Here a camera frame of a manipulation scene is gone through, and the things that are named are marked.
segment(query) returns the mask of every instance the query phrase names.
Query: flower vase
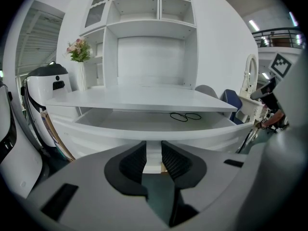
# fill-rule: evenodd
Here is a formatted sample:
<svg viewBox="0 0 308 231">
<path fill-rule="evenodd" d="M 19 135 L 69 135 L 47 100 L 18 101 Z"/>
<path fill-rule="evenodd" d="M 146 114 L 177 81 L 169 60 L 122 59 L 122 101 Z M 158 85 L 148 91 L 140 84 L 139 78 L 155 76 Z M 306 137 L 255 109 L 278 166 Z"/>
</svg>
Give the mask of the flower vase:
<svg viewBox="0 0 308 231">
<path fill-rule="evenodd" d="M 79 90 L 84 91 L 87 89 L 85 65 L 83 63 L 78 63 L 78 65 L 79 65 L 78 87 Z"/>
</svg>

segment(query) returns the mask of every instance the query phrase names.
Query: railing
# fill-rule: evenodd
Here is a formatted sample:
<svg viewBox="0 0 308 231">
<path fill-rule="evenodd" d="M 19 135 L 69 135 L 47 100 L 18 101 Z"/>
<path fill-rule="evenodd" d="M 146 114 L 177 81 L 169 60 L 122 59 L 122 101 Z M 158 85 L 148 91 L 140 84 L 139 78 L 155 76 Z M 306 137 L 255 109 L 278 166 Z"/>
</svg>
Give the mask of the railing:
<svg viewBox="0 0 308 231">
<path fill-rule="evenodd" d="M 258 47 L 291 47 L 304 49 L 306 37 L 297 27 L 273 28 L 252 33 Z"/>
</svg>

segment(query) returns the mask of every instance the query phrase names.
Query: person's arm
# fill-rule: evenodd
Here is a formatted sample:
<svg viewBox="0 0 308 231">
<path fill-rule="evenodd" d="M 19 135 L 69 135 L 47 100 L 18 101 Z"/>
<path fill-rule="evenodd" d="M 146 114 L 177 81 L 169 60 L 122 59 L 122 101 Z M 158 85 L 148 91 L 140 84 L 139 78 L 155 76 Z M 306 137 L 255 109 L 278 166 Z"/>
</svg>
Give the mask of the person's arm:
<svg viewBox="0 0 308 231">
<path fill-rule="evenodd" d="M 275 124 L 278 122 L 281 118 L 283 118 L 284 113 L 281 110 L 278 110 L 268 121 L 262 122 L 261 127 L 262 128 L 267 128 L 270 125 Z"/>
</svg>

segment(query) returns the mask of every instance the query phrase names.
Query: flower bouquet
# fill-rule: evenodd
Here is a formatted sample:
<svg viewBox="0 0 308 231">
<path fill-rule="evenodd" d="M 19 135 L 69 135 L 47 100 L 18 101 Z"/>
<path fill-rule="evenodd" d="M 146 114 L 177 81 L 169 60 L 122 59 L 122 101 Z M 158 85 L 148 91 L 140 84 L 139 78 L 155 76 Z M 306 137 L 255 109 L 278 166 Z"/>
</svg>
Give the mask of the flower bouquet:
<svg viewBox="0 0 308 231">
<path fill-rule="evenodd" d="M 69 47 L 66 49 L 66 53 L 70 54 L 71 61 L 79 63 L 79 74 L 77 78 L 79 89 L 86 90 L 87 83 L 85 66 L 83 62 L 90 59 L 91 47 L 84 38 L 79 38 L 72 44 L 68 43 L 68 46 Z"/>
</svg>

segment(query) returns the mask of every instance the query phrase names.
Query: open drawer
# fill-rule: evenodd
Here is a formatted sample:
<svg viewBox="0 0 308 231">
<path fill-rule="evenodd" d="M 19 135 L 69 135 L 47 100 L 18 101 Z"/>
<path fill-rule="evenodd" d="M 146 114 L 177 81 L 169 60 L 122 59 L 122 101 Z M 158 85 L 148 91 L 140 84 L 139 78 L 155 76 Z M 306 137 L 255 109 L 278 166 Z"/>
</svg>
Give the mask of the open drawer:
<svg viewBox="0 0 308 231">
<path fill-rule="evenodd" d="M 252 127 L 251 123 L 235 125 L 216 112 L 198 115 L 200 120 L 181 122 L 171 118 L 169 112 L 91 108 L 71 122 L 55 118 L 53 125 L 76 158 L 140 141 L 148 141 L 149 150 L 157 149 L 159 154 L 162 140 L 235 152 Z"/>
</svg>

